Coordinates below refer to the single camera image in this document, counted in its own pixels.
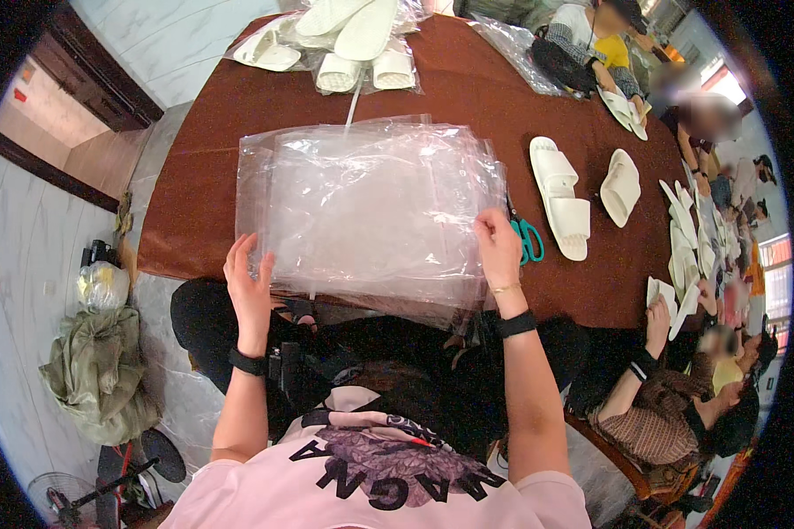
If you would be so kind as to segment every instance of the stack of plastic bags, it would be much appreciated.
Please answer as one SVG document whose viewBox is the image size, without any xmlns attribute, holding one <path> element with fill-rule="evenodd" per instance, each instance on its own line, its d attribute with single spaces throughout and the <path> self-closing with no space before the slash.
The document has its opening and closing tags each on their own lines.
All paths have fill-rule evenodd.
<svg viewBox="0 0 794 529">
<path fill-rule="evenodd" d="M 420 91 L 403 35 L 431 16 L 422 0 L 307 0 L 224 55 L 276 72 L 311 70 L 323 94 Z"/>
<path fill-rule="evenodd" d="M 236 231 L 276 255 L 272 286 L 446 327 L 484 298 L 473 223 L 505 207 L 486 142 L 428 116 L 241 139 Z"/>
</svg>

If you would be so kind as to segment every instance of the green sack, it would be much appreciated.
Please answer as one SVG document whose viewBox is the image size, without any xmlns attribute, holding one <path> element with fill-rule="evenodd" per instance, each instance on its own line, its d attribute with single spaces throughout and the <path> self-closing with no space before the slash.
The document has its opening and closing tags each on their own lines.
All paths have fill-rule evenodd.
<svg viewBox="0 0 794 529">
<path fill-rule="evenodd" d="M 159 422 L 158 408 L 140 386 L 145 366 L 138 324 L 138 312 L 129 307 L 67 317 L 50 363 L 39 367 L 57 404 L 94 443 L 126 443 Z"/>
</svg>

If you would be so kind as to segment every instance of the yellow shirt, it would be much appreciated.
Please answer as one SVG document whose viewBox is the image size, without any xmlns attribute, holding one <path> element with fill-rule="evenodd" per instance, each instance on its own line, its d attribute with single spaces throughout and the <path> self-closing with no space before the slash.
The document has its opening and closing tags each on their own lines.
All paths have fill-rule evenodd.
<svg viewBox="0 0 794 529">
<path fill-rule="evenodd" d="M 629 51 L 620 35 L 612 35 L 594 42 L 594 49 L 606 56 L 606 68 L 622 66 L 629 68 Z"/>
</svg>

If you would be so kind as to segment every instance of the black wristband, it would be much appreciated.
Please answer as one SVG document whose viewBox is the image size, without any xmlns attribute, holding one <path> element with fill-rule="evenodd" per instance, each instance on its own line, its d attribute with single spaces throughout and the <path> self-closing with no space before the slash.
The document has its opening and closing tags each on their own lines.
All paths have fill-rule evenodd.
<svg viewBox="0 0 794 529">
<path fill-rule="evenodd" d="M 536 327 L 535 316 L 532 315 L 532 311 L 529 309 L 508 320 L 497 320 L 497 332 L 502 339 L 507 339 L 509 336 L 514 336 L 515 334 L 533 331 Z"/>
<path fill-rule="evenodd" d="M 645 382 L 653 376 L 659 369 L 659 361 L 653 358 L 644 347 L 635 350 L 632 361 L 629 362 L 629 369 L 638 380 Z"/>
<path fill-rule="evenodd" d="M 267 355 L 251 358 L 241 354 L 238 347 L 233 347 L 229 350 L 229 363 L 233 367 L 238 367 L 241 371 L 254 376 L 267 375 L 267 362 Z"/>
</svg>

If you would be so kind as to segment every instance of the wooden door frame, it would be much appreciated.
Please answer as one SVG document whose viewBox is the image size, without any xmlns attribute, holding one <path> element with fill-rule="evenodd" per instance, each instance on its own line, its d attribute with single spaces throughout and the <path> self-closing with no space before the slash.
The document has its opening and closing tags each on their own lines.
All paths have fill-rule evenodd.
<svg viewBox="0 0 794 529">
<path fill-rule="evenodd" d="M 0 132 L 0 156 L 60 190 L 117 214 L 118 200 L 48 164 Z"/>
<path fill-rule="evenodd" d="M 165 112 L 100 44 L 70 4 L 65 2 L 64 6 L 53 14 L 45 25 L 45 31 L 53 37 L 58 46 L 64 48 L 74 58 L 76 65 L 107 96 L 116 101 L 117 106 L 124 113 L 135 120 L 136 129 L 146 129 L 161 119 Z M 41 67 L 48 75 L 54 76 L 45 64 Z M 86 108 L 107 127 L 115 132 L 120 131 L 120 127 L 107 123 L 105 117 L 98 115 L 93 108 Z"/>
</svg>

